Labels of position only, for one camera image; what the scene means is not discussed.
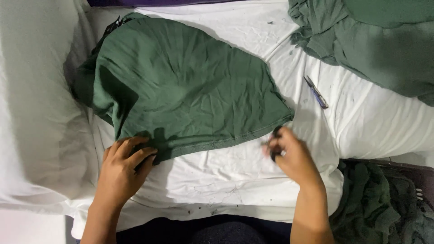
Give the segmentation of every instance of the forearm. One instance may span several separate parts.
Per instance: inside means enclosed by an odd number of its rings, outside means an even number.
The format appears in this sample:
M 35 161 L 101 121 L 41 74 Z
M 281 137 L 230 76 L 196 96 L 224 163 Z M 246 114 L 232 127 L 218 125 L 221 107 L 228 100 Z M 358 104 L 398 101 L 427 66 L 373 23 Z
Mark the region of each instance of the forearm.
M 81 244 L 115 244 L 116 225 L 120 207 L 104 206 L 95 202 L 89 207 Z
M 332 244 L 327 214 L 327 194 L 323 184 L 301 188 L 291 229 L 292 244 Z

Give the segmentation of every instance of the green fabric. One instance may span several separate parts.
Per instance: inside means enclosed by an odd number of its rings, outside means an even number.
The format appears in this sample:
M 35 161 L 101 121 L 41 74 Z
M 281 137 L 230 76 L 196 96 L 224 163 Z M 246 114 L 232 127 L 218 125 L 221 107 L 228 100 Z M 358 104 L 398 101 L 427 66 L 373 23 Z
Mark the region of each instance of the green fabric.
M 433 0 L 343 1 L 351 18 L 385 28 L 434 20 Z
M 432 4 L 425 6 L 434 13 Z M 290 37 L 292 44 L 310 56 L 434 106 L 434 21 L 402 24 L 407 15 L 383 16 L 400 26 L 382 28 L 353 19 L 342 0 L 289 0 L 288 14 L 300 26 Z
M 344 163 L 343 195 L 330 226 L 338 244 L 432 244 L 434 212 L 414 184 L 372 163 Z
M 115 128 L 142 134 L 156 162 L 261 137 L 292 120 L 265 62 L 180 22 L 139 13 L 78 69 L 75 97 Z

